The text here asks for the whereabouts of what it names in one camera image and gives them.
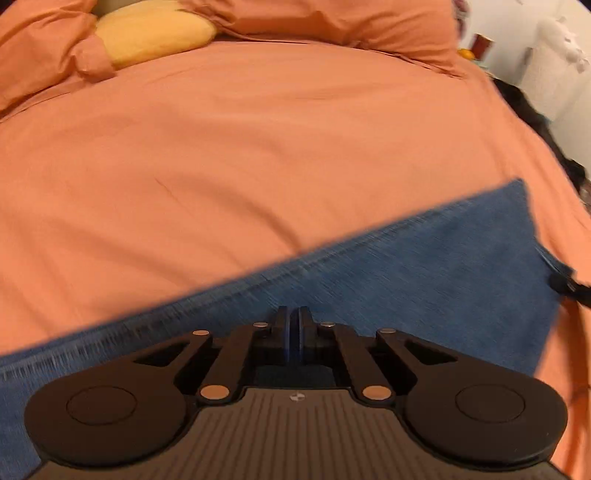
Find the blue denim jeans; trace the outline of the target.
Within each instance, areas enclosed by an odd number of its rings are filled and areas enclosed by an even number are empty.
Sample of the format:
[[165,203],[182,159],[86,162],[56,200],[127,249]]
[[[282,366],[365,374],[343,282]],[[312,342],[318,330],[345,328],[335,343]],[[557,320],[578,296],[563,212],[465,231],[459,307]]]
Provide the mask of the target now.
[[533,374],[572,269],[535,237],[515,180],[222,285],[134,310],[1,359],[1,475],[39,459],[25,431],[29,397],[46,383],[201,328],[224,336],[280,306],[371,335],[382,327]]

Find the orange bed sheet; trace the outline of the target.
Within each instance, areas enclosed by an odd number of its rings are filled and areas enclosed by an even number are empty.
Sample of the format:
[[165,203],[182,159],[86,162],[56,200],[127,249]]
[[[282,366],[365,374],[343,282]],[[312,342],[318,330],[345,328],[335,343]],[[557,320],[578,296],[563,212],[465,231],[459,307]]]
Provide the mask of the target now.
[[478,67],[455,78],[325,44],[216,41],[1,121],[1,475],[37,465],[35,377],[131,312],[522,179],[541,243],[590,277],[590,218]]

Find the white plush toy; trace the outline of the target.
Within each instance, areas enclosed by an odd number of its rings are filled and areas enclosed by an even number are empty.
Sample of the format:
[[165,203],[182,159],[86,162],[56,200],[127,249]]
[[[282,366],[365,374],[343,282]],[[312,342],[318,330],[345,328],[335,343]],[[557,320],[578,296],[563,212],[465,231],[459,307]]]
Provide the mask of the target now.
[[584,73],[590,67],[586,52],[566,25],[564,16],[540,20],[536,29],[536,44],[550,49],[568,65],[574,65],[578,73]]

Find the orange pillow near headboard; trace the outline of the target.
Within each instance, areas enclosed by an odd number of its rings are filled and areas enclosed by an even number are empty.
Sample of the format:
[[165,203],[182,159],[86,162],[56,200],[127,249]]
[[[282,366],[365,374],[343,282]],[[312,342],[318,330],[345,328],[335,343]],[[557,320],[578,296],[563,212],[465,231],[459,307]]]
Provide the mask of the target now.
[[451,1],[183,1],[219,32],[252,41],[324,42],[401,57],[459,77]]

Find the yellow cushion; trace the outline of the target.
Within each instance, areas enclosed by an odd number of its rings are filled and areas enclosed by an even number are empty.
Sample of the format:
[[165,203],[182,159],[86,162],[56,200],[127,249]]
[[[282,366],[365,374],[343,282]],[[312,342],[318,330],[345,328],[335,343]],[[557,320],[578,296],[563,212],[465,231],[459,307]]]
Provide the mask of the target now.
[[207,46],[217,29],[175,0],[99,1],[96,34],[117,70]]

